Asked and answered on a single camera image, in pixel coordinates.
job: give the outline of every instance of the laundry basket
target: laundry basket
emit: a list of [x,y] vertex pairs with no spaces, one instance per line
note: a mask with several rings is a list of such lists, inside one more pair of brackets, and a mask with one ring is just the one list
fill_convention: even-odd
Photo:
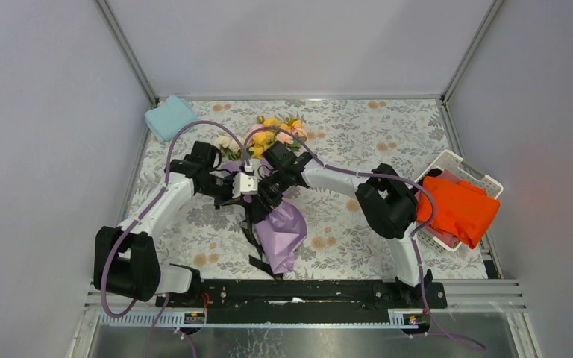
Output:
[[[444,150],[436,160],[429,165],[424,172],[422,172],[417,182],[421,180],[431,169],[449,170],[453,175],[461,180],[466,180],[469,183],[477,186],[478,188],[486,190],[486,194],[494,199],[504,191],[504,187],[491,178],[486,173],[476,169],[474,166],[465,161],[461,156],[455,154],[453,151]],[[429,231],[423,229],[417,233],[419,240],[429,246],[438,254],[447,254],[448,252],[456,251],[462,245],[458,242],[455,247],[450,248],[447,244],[434,237]]]

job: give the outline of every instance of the gray wall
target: gray wall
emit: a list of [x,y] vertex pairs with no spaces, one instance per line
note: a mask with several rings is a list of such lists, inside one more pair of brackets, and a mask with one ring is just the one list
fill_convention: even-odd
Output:
[[547,357],[573,357],[573,1],[507,1],[451,102],[504,184],[492,226]]
[[110,0],[158,95],[441,93],[492,0]]
[[93,1],[0,1],[0,357],[64,357],[147,107]]

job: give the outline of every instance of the orange cloth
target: orange cloth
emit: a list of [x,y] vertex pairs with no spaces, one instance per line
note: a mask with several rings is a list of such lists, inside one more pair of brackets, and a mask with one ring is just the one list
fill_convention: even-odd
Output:
[[[464,180],[452,183],[425,177],[423,187],[436,201],[436,218],[430,226],[440,232],[453,234],[470,248],[478,246],[498,213],[500,202]],[[431,205],[423,193],[417,214],[419,222],[426,222],[431,215]]]

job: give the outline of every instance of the floral pattern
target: floral pattern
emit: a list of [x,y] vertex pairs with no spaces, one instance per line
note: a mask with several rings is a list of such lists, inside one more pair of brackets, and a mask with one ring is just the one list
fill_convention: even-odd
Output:
[[[194,101],[200,119],[220,122],[244,135],[256,116],[300,118],[309,133],[307,144],[324,160],[370,170],[388,163],[402,176],[415,178],[448,148],[433,100],[394,101]],[[213,142],[218,128],[199,125],[178,141],[174,157],[183,157],[196,140]],[[169,144],[154,136],[148,142],[133,213],[163,176]],[[354,199],[323,189],[291,188],[285,199],[307,220],[308,237],[298,249],[295,271],[287,279],[394,278],[394,262],[385,239],[368,226]],[[196,267],[204,278],[268,279],[248,264],[257,255],[239,228],[241,207],[217,213],[210,198],[197,195],[179,209],[155,243],[160,260]],[[422,256],[435,278],[486,278],[479,250],[463,245],[440,256],[422,246]]]

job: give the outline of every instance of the light blue cloth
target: light blue cloth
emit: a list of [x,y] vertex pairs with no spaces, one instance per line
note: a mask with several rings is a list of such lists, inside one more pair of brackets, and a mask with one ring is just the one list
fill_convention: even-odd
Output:
[[159,143],[172,140],[184,125],[198,119],[189,103],[173,95],[161,107],[146,112],[145,116],[148,128]]

